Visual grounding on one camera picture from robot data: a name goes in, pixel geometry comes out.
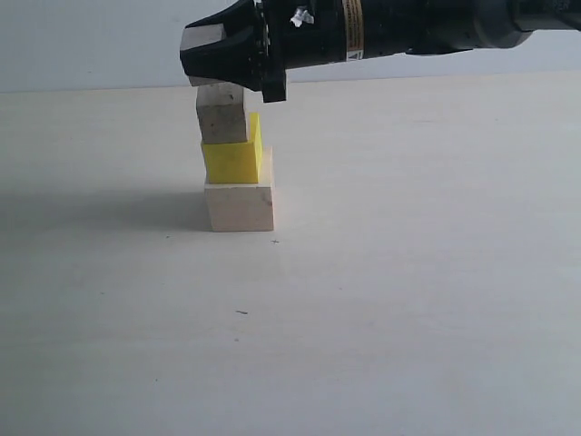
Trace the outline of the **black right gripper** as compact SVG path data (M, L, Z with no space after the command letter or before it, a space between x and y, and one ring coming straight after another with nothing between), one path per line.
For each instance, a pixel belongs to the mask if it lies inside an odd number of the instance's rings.
M243 0L185 28L218 24L221 41L180 48L191 86L236 84L276 103L287 98L288 71L363 58L361 1Z

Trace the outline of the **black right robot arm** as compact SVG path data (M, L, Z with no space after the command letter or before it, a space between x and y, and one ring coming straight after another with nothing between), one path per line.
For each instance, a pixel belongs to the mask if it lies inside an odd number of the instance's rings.
M538 30L578 30L577 1L238 1L185 26L180 60L198 83L286 98L292 69L391 55L511 49Z

